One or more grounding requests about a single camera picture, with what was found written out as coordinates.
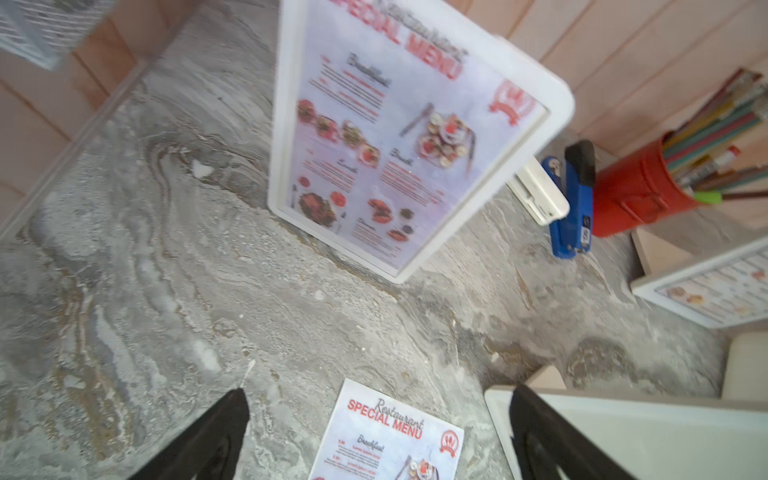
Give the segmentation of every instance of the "stapler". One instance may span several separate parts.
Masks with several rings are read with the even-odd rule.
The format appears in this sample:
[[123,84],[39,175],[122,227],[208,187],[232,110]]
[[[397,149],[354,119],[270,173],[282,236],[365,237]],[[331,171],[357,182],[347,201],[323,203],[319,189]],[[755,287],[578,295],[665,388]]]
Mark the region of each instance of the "stapler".
[[535,157],[507,185],[539,225],[549,225],[568,215],[568,200]]
[[571,259],[589,252],[592,245],[592,189],[594,145],[583,140],[565,149],[565,161],[546,157],[541,166],[560,188],[571,209],[568,215],[549,224],[552,253]]

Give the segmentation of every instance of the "menu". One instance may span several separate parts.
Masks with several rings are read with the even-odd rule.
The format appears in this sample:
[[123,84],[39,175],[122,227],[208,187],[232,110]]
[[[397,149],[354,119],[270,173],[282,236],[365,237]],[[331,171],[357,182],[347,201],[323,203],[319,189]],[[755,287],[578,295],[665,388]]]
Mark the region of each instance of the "menu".
[[654,291],[728,326],[768,318],[768,249],[730,259]]
[[464,430],[346,379],[310,480],[453,480]]
[[546,113],[394,0],[308,0],[298,98],[285,205],[396,270]]

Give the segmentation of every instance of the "gray marble surface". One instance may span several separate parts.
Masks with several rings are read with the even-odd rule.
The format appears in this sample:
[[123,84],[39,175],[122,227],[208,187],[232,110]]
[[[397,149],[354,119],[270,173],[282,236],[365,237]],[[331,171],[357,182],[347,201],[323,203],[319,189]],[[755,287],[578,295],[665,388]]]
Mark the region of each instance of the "gray marble surface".
[[[503,189],[388,284],[266,208],[277,4],[211,0],[0,247],[0,478],[126,478],[228,389],[239,478],[304,480],[345,377],[466,431],[510,478],[483,391],[717,396],[725,339],[631,295],[628,235],[556,260]],[[561,152],[555,142],[550,151]]]

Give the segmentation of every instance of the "wooden wall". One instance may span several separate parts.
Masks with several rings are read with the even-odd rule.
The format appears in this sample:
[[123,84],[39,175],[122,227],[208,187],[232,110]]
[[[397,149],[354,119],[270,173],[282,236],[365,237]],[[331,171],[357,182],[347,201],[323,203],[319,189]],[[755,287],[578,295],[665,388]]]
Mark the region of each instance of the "wooden wall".
[[195,5],[194,0],[121,0],[55,71],[0,50],[0,225]]
[[[565,80],[576,97],[570,129],[618,157],[679,126],[738,67],[768,76],[767,0],[449,3]],[[768,126],[737,145],[740,166],[768,162]],[[768,226],[768,201],[721,210]]]

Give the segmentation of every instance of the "white frame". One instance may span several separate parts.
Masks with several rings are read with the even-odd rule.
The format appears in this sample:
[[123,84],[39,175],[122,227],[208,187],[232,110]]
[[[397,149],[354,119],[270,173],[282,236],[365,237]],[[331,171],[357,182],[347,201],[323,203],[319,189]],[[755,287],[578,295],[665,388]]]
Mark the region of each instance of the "white frame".
[[[746,430],[768,426],[768,405],[761,402],[738,402],[720,399],[695,399],[670,396],[614,396],[609,392],[577,392],[560,389],[534,389],[553,409],[599,412],[606,416],[624,416],[639,419],[664,419],[684,424],[697,424],[706,419],[710,424],[724,427],[741,426]],[[512,425],[509,406],[514,386],[494,385],[485,390],[485,404],[491,414],[498,439],[512,470],[512,477],[521,480],[518,456],[512,444]],[[589,432],[582,432],[589,437]]]
[[494,38],[447,3],[440,0],[408,2],[407,9],[414,15],[430,18],[441,25],[443,31],[451,32],[450,38],[454,42],[467,48],[471,55],[491,65],[499,74],[528,92],[546,109],[547,114],[530,126],[517,143],[511,142],[505,148],[499,158],[506,157],[506,160],[487,172],[480,184],[469,192],[466,200],[446,217],[444,224],[425,242],[418,253],[401,270],[395,271],[362,248],[346,242],[294,210],[283,206],[288,188],[287,179],[290,175],[293,132],[296,127],[294,112],[300,88],[308,1],[282,0],[280,3],[279,54],[275,79],[270,188],[267,204],[278,217],[352,257],[387,280],[402,283],[465,221],[472,217],[506,180],[523,167],[532,155],[538,153],[568,124],[574,111],[574,98],[565,82],[542,67],[536,60],[528,57],[506,40]]
[[756,237],[744,240],[734,245],[728,245],[719,250],[715,250],[712,253],[705,253],[697,255],[689,260],[682,262],[680,265],[673,266],[673,270],[664,270],[659,273],[654,273],[648,276],[643,276],[637,280],[630,282],[629,287],[634,295],[644,298],[649,302],[656,303],[658,306],[662,306],[667,310],[677,313],[678,315],[685,317],[693,322],[699,323],[705,327],[711,329],[727,328],[735,325],[742,325],[744,323],[755,322],[766,318],[761,315],[757,318],[743,319],[737,322],[723,322],[717,323],[710,317],[702,315],[701,313],[691,308],[682,305],[664,295],[656,293],[656,289],[660,286],[664,286],[669,283],[678,282],[686,277],[703,273],[707,270],[711,270],[718,265],[723,265],[732,260],[750,255],[758,250],[762,250],[768,247],[768,229],[761,230],[756,233]]

